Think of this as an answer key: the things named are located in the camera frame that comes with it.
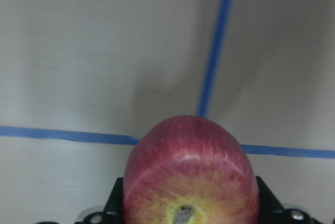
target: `blue tape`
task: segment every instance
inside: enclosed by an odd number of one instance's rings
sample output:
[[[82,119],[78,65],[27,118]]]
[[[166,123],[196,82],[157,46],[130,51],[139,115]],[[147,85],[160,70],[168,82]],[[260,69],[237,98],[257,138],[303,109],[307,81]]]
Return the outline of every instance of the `blue tape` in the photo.
[[[138,138],[126,135],[114,135],[104,133],[45,130],[35,128],[21,128],[0,126],[0,136],[23,137],[35,139],[65,139],[79,142],[127,144],[136,145]]]
[[[220,55],[224,47],[224,40],[227,34],[228,18],[231,7],[232,0],[221,0],[216,29],[207,64],[207,71],[203,83],[203,90],[199,101],[198,115],[202,117],[207,117],[208,115],[215,76],[219,65]]]
[[[0,136],[22,137],[22,138],[33,138],[33,139],[64,139],[78,142],[125,144],[125,145],[136,145],[140,141],[139,138],[126,135],[61,131],[61,130],[45,130],[45,129],[21,128],[21,127],[10,127],[10,126],[0,126]],[[335,151],[332,150],[268,147],[264,145],[249,145],[249,144],[243,144],[242,148],[247,154],[335,159]]]

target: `metal bolt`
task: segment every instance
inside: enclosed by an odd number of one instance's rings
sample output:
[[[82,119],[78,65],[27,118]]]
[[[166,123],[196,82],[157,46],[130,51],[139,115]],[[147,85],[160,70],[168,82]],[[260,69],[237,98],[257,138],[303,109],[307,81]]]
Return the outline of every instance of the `metal bolt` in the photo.
[[[291,210],[291,217],[295,220],[303,220],[304,214],[299,210]]]
[[[91,222],[92,224],[98,224],[98,223],[100,223],[102,220],[103,220],[103,218],[101,217],[101,215],[100,215],[100,214],[96,214],[96,215],[92,216],[92,218],[90,219],[90,222]]]

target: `apple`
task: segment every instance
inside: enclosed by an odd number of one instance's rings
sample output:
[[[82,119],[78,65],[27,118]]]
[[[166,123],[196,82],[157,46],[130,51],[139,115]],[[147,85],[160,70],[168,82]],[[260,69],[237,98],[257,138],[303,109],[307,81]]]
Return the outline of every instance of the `apple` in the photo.
[[[241,145],[198,116],[156,125],[124,174],[125,224],[255,224],[257,182]]]

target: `apple stem cavity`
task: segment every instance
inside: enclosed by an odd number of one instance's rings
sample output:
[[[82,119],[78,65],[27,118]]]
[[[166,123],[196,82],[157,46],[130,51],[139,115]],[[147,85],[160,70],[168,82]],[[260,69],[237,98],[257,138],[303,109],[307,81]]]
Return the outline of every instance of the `apple stem cavity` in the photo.
[[[190,217],[194,214],[195,210],[192,206],[183,205],[177,211],[173,224],[186,224]]]

